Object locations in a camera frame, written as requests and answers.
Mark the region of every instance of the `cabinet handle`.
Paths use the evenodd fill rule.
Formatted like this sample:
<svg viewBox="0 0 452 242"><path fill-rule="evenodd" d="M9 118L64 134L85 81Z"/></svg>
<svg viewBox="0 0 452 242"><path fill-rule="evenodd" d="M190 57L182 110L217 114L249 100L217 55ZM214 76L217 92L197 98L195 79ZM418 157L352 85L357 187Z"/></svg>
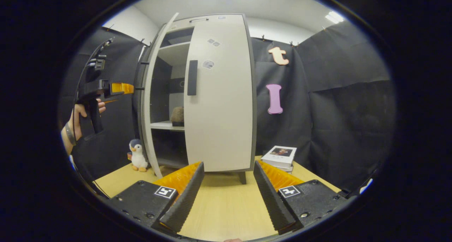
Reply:
<svg viewBox="0 0 452 242"><path fill-rule="evenodd" d="M197 60L190 60L189 79L187 81L187 95L196 95Z"/></svg>
<svg viewBox="0 0 452 242"><path fill-rule="evenodd" d="M194 20L199 20L199 19L205 19L206 21L209 20L209 18L195 18L195 19L190 20L189 22L191 23L192 21L194 21Z"/></svg>

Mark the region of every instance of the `wooden table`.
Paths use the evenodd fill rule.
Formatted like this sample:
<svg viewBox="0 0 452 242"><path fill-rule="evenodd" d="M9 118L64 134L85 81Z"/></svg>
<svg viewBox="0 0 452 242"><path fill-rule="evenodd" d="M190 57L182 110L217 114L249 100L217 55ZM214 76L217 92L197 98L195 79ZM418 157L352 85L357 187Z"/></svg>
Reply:
<svg viewBox="0 0 452 242"><path fill-rule="evenodd" d="M175 169L162 167L161 171L165 176ZM179 235L209 241L232 238L245 241L277 235L253 172L245 174L247 183L242 184L237 173L206 173ZM340 191L296 162L293 162L292 175L302 181L317 179L333 191ZM96 183L109 197L113 197L139 180L152 183L158 179L152 169L138 172L126 165L97 179Z"/></svg>

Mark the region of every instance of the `cabinet door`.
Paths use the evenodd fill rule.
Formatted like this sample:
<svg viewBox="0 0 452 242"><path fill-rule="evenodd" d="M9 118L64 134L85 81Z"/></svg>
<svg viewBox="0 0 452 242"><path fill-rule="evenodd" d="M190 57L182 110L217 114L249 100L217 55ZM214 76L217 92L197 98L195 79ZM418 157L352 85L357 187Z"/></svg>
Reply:
<svg viewBox="0 0 452 242"><path fill-rule="evenodd" d="M191 23L194 31L185 71L189 163L201 160L205 171L249 169L253 153L253 87L244 18L229 14L198 18ZM189 70L191 60L197 60L197 66ZM207 61L213 62L211 68L205 64ZM193 83L196 95L188 95L194 93Z"/></svg>
<svg viewBox="0 0 452 242"><path fill-rule="evenodd" d="M146 73L144 76L144 91L142 91L141 95L141 118L140 126L142 127L142 144L144 144L144 149L146 151L147 157L149 159L150 165L152 166L155 175L158 178L162 178L162 174L160 172L159 165L157 163L157 157L155 155L154 143L152 142L152 132L150 129L150 89L152 83L152 74L154 72L155 61L157 60L157 55L160 49L160 45L162 44L163 38L165 34L168 32L171 24L174 19L179 15L176 13L173 18L163 27L163 29L158 33L157 38L155 39L155 43L152 46L151 54L149 56L149 66L146 69Z"/></svg>

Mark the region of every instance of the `human hand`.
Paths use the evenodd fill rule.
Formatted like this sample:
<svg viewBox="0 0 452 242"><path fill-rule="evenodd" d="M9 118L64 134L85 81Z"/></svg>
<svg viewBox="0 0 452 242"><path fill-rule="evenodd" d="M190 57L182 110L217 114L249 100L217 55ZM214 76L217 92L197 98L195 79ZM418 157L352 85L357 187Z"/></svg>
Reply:
<svg viewBox="0 0 452 242"><path fill-rule="evenodd" d="M98 106L99 106L99 113L103 113L106 110L105 103L102 102L99 98L97 98L96 100L97 100ZM69 119L69 122L68 122L69 128L71 129L71 131L74 131L74 128L75 128L76 141L79 140L82 136L79 115L82 115L84 118L86 118L86 116L87 116L86 110L83 105L75 105L74 106L74 109L71 112L71 118Z"/></svg>

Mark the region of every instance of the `wristband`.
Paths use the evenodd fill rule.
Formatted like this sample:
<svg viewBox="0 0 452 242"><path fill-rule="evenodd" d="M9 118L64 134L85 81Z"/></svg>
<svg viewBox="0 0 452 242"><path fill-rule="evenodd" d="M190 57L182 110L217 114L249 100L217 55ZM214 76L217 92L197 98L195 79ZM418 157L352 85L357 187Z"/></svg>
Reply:
<svg viewBox="0 0 452 242"><path fill-rule="evenodd" d="M64 126L64 128L66 129L66 135L69 138L69 142L71 142L71 144L73 146L77 145L77 141L76 141L76 137L74 136L74 134L72 133L71 128L69 128L69 122L66 123L66 125Z"/></svg>

